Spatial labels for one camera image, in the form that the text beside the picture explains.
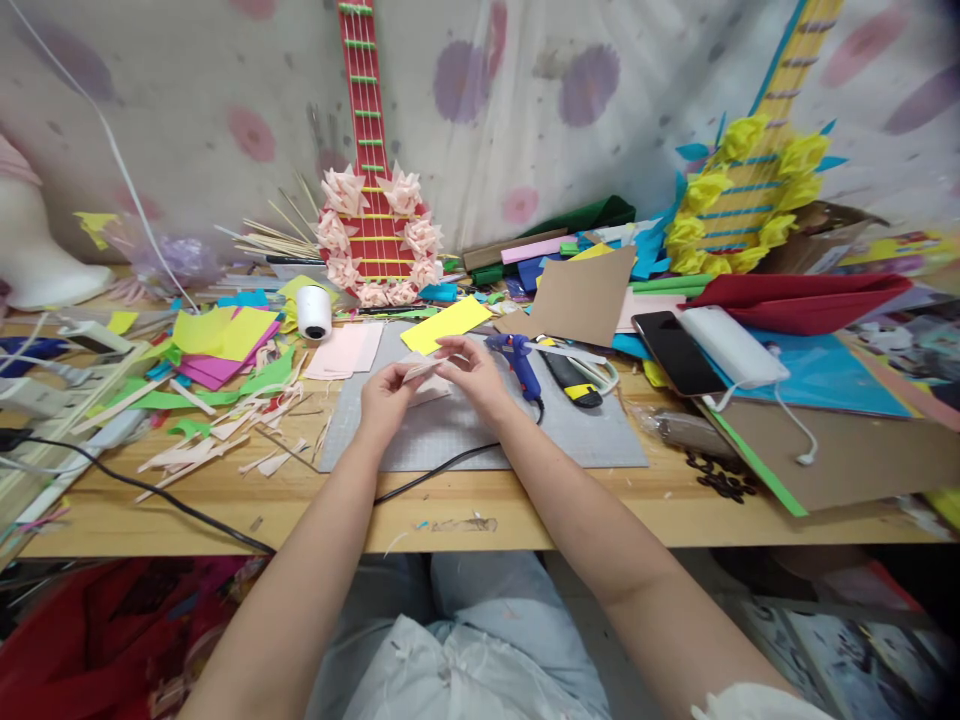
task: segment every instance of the smartphone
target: smartphone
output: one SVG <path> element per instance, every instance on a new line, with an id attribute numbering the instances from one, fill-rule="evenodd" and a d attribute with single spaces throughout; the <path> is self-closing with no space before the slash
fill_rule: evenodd
<path id="1" fill-rule="evenodd" d="M 634 315 L 633 326 L 678 395 L 698 397 L 726 391 L 726 384 L 672 312 Z"/>

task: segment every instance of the spool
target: spool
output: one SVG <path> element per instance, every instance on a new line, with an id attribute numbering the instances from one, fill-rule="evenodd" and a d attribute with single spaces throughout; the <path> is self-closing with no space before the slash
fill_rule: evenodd
<path id="1" fill-rule="evenodd" d="M 323 340 L 333 327 L 330 295 L 322 287 L 307 285 L 297 290 L 297 325 L 310 340 Z"/>

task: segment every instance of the cutting mat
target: cutting mat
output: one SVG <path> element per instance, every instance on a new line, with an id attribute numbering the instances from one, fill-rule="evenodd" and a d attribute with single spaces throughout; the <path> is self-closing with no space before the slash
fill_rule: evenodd
<path id="1" fill-rule="evenodd" d="M 400 333 L 409 327 L 409 323 L 404 322 L 387 323 L 373 372 L 409 354 L 400 339 Z M 517 404 L 536 418 L 536 406 L 521 397 L 520 386 L 507 361 L 499 355 L 496 360 Z M 582 467 L 649 466 L 640 441 L 615 395 L 605 398 L 599 408 L 581 410 L 557 387 L 540 353 L 531 353 L 530 362 L 543 388 L 546 407 L 543 429 L 564 452 Z M 369 377 L 370 373 L 357 373 L 344 382 L 332 427 L 324 441 L 321 472 L 333 469 L 353 438 L 360 424 L 360 389 Z M 466 397 L 454 387 L 451 396 L 407 411 L 400 431 L 384 454 L 380 469 L 384 472 L 426 472 L 464 450 L 491 442 L 496 442 L 496 437 L 481 423 Z M 497 448 L 466 458 L 454 469 L 504 470 L 509 467 L 506 456 Z"/>

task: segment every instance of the hand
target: hand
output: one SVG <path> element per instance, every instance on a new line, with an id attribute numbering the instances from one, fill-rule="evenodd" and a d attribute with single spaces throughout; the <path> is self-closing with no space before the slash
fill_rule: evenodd
<path id="1" fill-rule="evenodd" d="M 425 378 L 414 378 L 403 385 L 403 376 L 411 365 L 393 363 L 371 377 L 360 392 L 360 427 L 357 436 L 380 450 L 400 429 L 407 405 Z"/>
<path id="2" fill-rule="evenodd" d="M 463 390 L 487 424 L 494 424 L 500 411 L 517 407 L 483 345 L 461 335 L 440 338 L 437 343 L 440 349 L 434 357 L 448 360 L 437 367 L 437 375 Z"/>

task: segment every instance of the wooden table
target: wooden table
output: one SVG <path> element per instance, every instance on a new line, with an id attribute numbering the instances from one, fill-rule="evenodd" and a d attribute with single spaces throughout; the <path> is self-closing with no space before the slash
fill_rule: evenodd
<path id="1" fill-rule="evenodd" d="M 95 302 L 103 306 L 105 301 Z M 24 334 L 25 329 L 22 325 L 8 326 L 4 333 Z M 618 359 L 616 364 L 622 378 L 617 392 L 626 405 L 675 407 L 669 393 L 653 389 L 642 372 L 632 373 L 632 363 Z M 313 395 L 294 412 L 324 412 L 287 417 L 281 429 L 288 444 L 300 437 L 313 443 L 336 405 L 338 385 L 333 383 L 327 395 L 327 383 L 305 383 L 307 392 Z M 606 402 L 617 402 L 617 397 L 611 396 Z M 117 472 L 135 475 L 146 458 L 175 442 L 176 438 L 167 435 L 167 429 L 182 416 L 207 419 L 199 411 L 174 411 L 162 428 L 133 445 L 105 453 L 101 459 Z M 892 502 L 824 511 L 805 519 L 791 517 L 765 491 L 746 497 L 746 503 L 738 505 L 698 484 L 696 472 L 685 464 L 682 452 L 664 445 L 659 438 L 640 429 L 634 420 L 631 422 L 650 467 L 598 469 L 590 473 L 668 547 L 937 542 Z M 238 467 L 266 455 L 274 447 L 266 438 L 251 433 L 246 445 L 185 477 L 171 490 L 195 508 L 279 547 L 326 476 L 311 472 L 294 460 L 288 460 L 271 478 L 256 470 L 240 476 Z M 416 475 L 386 473 L 380 477 L 378 494 Z M 160 474 L 147 471 L 140 477 L 157 481 Z M 231 538 L 185 516 L 162 499 L 151 498 L 133 505 L 138 493 L 99 470 L 88 471 L 69 492 L 72 509 L 64 518 L 68 521 L 66 527 L 35 536 L 22 550 L 21 557 L 246 552 Z M 496 531 L 432 530 L 434 522 L 468 520 L 475 513 L 495 518 Z M 420 528 L 424 522 L 429 524 Z M 552 544 L 513 472 L 496 470 L 448 472 L 376 508 L 366 549 L 384 552 L 388 547 L 392 552 L 429 552 L 546 549 Z"/>

